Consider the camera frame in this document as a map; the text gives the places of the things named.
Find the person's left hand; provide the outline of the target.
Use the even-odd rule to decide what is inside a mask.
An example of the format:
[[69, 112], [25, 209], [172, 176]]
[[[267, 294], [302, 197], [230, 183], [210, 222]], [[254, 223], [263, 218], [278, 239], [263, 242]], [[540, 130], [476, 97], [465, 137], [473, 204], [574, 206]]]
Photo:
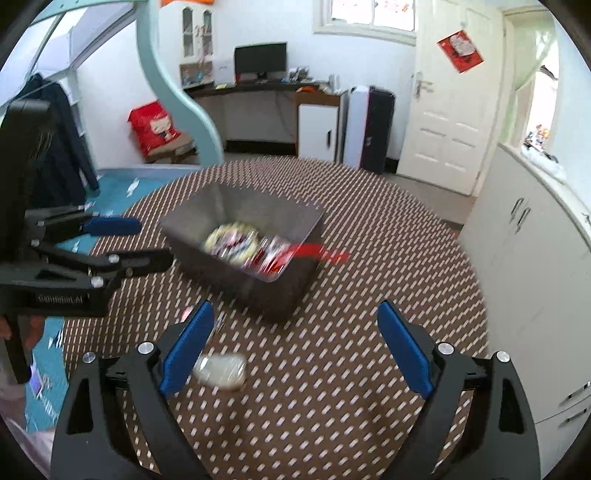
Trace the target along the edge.
[[31, 351], [41, 340], [44, 334], [47, 318], [43, 316], [31, 316], [24, 325], [19, 327], [18, 334], [13, 332], [12, 327], [5, 318], [0, 318], [0, 337], [2, 340], [18, 338], [26, 350]]

